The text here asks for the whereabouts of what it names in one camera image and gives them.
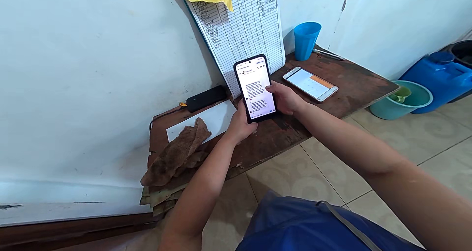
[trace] wooden table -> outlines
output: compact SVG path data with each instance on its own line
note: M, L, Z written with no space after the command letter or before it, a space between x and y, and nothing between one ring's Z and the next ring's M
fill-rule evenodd
M297 66L338 86L338 92L320 104L298 88L282 81L282 76ZM315 104L338 118L348 117L352 113L368 107L398 89L398 85L351 61L339 61L315 53L313 53L307 61L302 62L296 61L293 53L288 55L285 65L272 74L270 78L291 87L305 101ZM232 100L235 106L238 100L239 98ZM155 120L150 131L149 151L152 154L148 158L148 165L154 161L156 156L159 155L168 144L167 128L197 115L210 107L194 113L189 113L188 110L182 109ZM199 149L210 152L221 136L222 134L201 145ZM252 134L242 141L240 145L236 146L233 157L231 158L227 179L235 177L285 152L310 137L311 134L306 128L298 122L298 120L289 115L280 115L274 119L260 122L257 133ZM186 183L190 181L193 173L194 171L190 171L177 179L173 178L173 182Z

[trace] teal bucket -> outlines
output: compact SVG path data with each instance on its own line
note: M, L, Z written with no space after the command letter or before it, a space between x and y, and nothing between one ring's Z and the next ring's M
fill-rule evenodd
M385 97L370 106L370 111L377 117L386 120L394 120L402 117L418 108L423 108L433 102L433 95L426 87L409 81L394 81L412 92L405 101L400 104L390 97Z

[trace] blue plastic cup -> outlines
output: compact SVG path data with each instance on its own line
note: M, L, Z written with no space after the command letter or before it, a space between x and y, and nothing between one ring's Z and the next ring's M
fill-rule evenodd
M310 57L321 29L322 25L315 22L306 22L295 27L296 60L305 61Z

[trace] black power bank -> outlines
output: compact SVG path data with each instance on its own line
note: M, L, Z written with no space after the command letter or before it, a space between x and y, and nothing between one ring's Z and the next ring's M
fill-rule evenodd
M193 113L218 101L226 99L225 88L221 85L187 98L187 109Z

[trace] person's left hand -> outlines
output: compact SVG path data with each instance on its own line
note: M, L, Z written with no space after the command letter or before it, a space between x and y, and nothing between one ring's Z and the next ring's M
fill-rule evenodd
M243 139L256 131L257 125L256 122L247 123L246 106L243 100L240 100L237 111L233 114L223 138L229 140L234 145L238 145Z

